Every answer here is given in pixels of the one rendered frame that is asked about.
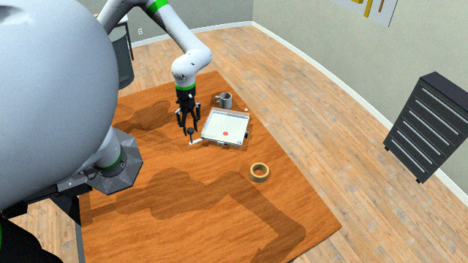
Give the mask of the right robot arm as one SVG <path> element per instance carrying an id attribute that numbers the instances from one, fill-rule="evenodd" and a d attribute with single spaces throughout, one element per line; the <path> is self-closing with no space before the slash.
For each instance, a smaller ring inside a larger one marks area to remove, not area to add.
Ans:
<path id="1" fill-rule="evenodd" d="M 110 38 L 81 3 L 0 0 L 0 263 L 45 263 L 3 210 L 78 173 L 124 170 L 118 87 Z"/>

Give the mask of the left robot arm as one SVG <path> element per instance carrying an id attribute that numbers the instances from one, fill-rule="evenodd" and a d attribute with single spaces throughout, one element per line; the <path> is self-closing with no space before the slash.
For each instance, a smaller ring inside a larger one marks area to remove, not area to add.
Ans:
<path id="1" fill-rule="evenodd" d="M 109 35 L 133 7 L 140 7 L 185 53 L 171 67 L 178 97 L 175 103 L 179 104 L 179 99 L 193 98 L 196 95 L 195 75 L 210 64 L 211 50 L 186 27 L 167 0 L 108 0 L 97 20 Z"/>

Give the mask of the grey metal cylinder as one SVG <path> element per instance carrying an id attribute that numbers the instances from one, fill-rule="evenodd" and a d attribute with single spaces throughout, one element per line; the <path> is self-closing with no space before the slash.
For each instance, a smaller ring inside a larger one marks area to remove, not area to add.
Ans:
<path id="1" fill-rule="evenodd" d="M 216 99 L 219 99 L 219 96 L 215 96 L 215 103 L 220 103 L 222 109 L 228 110 L 232 107 L 232 95 L 230 93 L 220 94 L 220 101 Z"/>

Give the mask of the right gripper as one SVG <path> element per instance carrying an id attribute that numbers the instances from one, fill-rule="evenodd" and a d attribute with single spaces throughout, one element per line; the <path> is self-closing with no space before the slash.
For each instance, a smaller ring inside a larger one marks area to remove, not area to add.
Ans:
<path id="1" fill-rule="evenodd" d="M 44 259 L 45 259 L 45 263 L 63 263 L 62 260 L 60 258 L 58 258 L 56 255 L 44 250 L 43 250 L 43 253 L 44 253 Z"/>

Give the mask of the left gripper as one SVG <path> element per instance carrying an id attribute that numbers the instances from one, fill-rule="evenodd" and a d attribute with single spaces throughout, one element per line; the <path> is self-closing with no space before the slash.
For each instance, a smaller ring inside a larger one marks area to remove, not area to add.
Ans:
<path id="1" fill-rule="evenodd" d="M 200 106 L 201 104 L 199 102 L 195 103 L 195 97 L 187 100 L 181 100 L 179 99 L 179 109 L 175 110 L 174 112 L 176 113 L 178 125 L 184 130 L 185 136 L 186 134 L 186 117 L 187 113 L 191 113 L 193 117 L 193 124 L 194 124 L 194 130 L 197 132 L 197 123 L 198 120 L 200 120 Z M 187 108 L 188 107 L 188 108 Z M 194 108 L 196 107 L 196 116 L 194 112 Z M 182 112 L 182 119 L 180 117 L 180 111 Z"/>

